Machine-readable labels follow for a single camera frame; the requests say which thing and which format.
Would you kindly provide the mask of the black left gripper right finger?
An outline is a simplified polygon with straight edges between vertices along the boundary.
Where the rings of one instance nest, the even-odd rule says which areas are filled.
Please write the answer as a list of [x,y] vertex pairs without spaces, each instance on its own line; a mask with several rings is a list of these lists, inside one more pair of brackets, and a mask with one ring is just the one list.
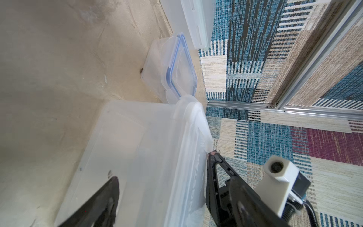
[[218,227],[285,227],[217,151],[208,154],[206,205]]

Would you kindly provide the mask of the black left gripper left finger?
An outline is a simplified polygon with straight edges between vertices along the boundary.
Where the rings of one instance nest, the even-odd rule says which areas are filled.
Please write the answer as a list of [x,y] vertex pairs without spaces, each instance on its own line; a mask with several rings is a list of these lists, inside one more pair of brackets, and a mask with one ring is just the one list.
[[118,177],[110,178],[61,227],[112,227],[120,197]]

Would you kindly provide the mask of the large clear plastic lunch box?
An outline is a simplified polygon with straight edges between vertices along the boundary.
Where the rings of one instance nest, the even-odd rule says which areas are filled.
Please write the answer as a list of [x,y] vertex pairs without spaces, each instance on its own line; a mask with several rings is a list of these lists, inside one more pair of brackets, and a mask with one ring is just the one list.
[[97,121],[55,226],[110,178],[119,180],[113,227],[201,227],[207,154],[213,139],[203,105],[113,100]]

